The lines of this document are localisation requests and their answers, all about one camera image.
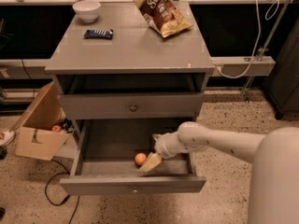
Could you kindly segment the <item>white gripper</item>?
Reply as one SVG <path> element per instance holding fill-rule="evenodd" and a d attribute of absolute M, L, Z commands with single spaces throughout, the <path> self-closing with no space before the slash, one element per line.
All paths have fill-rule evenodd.
<path fill-rule="evenodd" d="M 154 133 L 152 138 L 155 141 L 154 149 L 156 153 L 151 152 L 146 161 L 139 168 L 142 172 L 149 172 L 158 166 L 163 159 L 170 159 L 184 151 L 184 145 L 178 139 L 178 133 Z"/>

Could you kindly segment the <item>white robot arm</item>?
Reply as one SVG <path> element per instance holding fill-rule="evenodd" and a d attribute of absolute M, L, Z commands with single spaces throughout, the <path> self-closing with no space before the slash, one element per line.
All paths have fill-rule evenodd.
<path fill-rule="evenodd" d="M 141 171 L 148 172 L 177 154 L 213 147 L 252 165 L 248 224 L 299 224 L 299 128 L 239 133 L 187 121 L 175 132 L 153 138 L 154 150 Z"/>

